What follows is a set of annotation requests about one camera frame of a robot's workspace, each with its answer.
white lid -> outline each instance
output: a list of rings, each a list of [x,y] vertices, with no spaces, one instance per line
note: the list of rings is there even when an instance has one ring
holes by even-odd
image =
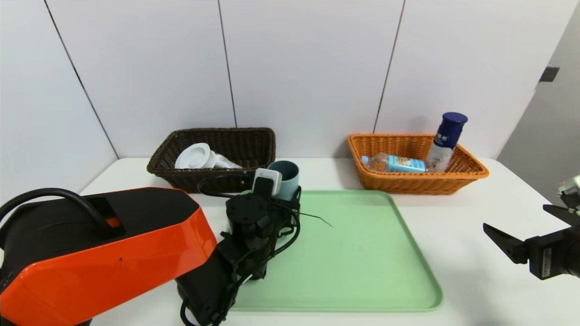
[[[176,169],[206,169],[215,165],[215,153],[206,143],[193,144],[179,154],[175,161]]]

orange wicker basket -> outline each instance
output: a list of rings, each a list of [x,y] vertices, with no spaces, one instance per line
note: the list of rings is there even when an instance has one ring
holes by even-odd
[[[359,133],[349,136],[358,177],[366,189],[399,194],[452,194],[469,183],[487,177],[490,172],[461,145],[457,145],[445,173],[375,172],[368,169],[361,156],[378,153],[424,160],[434,135]]]

water bottle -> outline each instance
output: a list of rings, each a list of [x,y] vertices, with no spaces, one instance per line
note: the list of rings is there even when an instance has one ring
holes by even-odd
[[[367,168],[377,172],[433,172],[433,164],[430,162],[386,153],[379,153],[373,157],[363,155],[361,161]]]
[[[445,172],[447,169],[465,122],[467,117],[461,113],[443,114],[443,121],[427,155],[427,162],[433,163],[435,172]]]

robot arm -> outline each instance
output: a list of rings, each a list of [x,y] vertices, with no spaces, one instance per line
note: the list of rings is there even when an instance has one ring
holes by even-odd
[[[300,189],[291,201],[271,198],[271,180],[231,196],[231,233],[217,243],[200,206],[177,189],[143,188],[80,197],[38,190],[0,208],[0,217],[32,197],[65,200],[19,206],[0,229],[2,325],[88,325],[92,317],[171,279],[199,325],[218,325],[248,278],[300,230]],[[284,230],[292,238],[279,248]]]
[[[487,236],[513,263],[530,261],[530,273],[540,280],[560,274],[580,277],[580,176],[562,182],[558,190],[566,208],[544,205],[543,209],[570,225],[567,229],[521,241],[483,224]]]

dark brown wicker basket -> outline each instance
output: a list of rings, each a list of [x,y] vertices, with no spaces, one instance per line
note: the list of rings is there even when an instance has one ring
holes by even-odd
[[[243,169],[176,169],[181,152],[195,143],[207,143],[216,153]],[[247,174],[253,179],[257,168],[265,168],[276,158],[276,136],[270,128],[205,128],[172,132],[149,160],[147,171],[167,180],[173,187],[199,193],[197,184],[220,175]],[[222,178],[204,184],[204,189],[221,193],[239,193],[250,189],[251,182]]]

